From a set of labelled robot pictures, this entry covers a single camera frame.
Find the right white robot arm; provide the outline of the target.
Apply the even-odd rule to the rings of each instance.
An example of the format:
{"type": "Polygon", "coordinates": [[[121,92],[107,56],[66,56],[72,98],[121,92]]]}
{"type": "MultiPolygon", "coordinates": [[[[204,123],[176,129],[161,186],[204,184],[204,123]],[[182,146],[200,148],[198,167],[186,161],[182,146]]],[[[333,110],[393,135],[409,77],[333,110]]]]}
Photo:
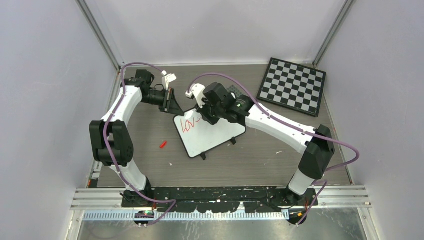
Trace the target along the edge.
{"type": "Polygon", "coordinates": [[[305,192],[315,181],[322,179],[335,154],[334,144],[327,140],[332,136],[328,127],[314,128],[291,121],[248,95],[236,96],[218,82],[209,86],[196,83],[186,95],[196,100],[196,111],[210,125],[227,120],[231,124],[259,130],[301,154],[298,168],[285,190],[285,198],[291,205],[299,205],[305,199],[305,192]]]}

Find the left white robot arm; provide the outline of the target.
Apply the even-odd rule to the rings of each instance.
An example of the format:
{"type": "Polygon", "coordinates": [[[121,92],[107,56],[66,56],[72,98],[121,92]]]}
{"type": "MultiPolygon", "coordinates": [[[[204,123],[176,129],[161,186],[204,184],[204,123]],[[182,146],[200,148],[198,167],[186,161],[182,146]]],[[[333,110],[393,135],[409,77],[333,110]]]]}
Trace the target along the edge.
{"type": "Polygon", "coordinates": [[[149,179],[141,173],[134,160],[134,144],[127,128],[135,108],[143,103],[157,106],[162,113],[183,116],[174,89],[169,84],[175,74],[163,71],[159,88],[153,86],[154,75],[145,70],[136,71],[135,77],[122,79],[119,95],[107,114],[89,124],[94,160],[113,170],[124,182],[123,196],[148,207],[154,199],[149,179]]]}

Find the white whiteboard with black frame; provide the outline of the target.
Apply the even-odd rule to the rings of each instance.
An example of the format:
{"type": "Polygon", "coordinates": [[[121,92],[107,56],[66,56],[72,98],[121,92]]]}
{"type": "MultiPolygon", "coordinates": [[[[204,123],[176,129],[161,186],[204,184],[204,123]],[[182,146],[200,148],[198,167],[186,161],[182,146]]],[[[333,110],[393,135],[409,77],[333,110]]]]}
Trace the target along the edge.
{"type": "Polygon", "coordinates": [[[243,135],[247,128],[238,123],[219,119],[211,125],[194,108],[184,112],[183,116],[173,118],[176,131],[189,158],[206,158],[206,152],[227,142],[236,144],[236,138],[243,135]]]}

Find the red marker cap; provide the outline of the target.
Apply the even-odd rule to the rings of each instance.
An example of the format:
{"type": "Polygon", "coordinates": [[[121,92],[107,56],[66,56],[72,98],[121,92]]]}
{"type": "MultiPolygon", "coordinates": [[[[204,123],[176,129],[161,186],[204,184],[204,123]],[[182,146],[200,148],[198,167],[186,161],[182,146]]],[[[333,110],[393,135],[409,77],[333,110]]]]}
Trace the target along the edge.
{"type": "Polygon", "coordinates": [[[163,141],[159,147],[162,149],[167,145],[167,143],[167,141],[163,141]]]}

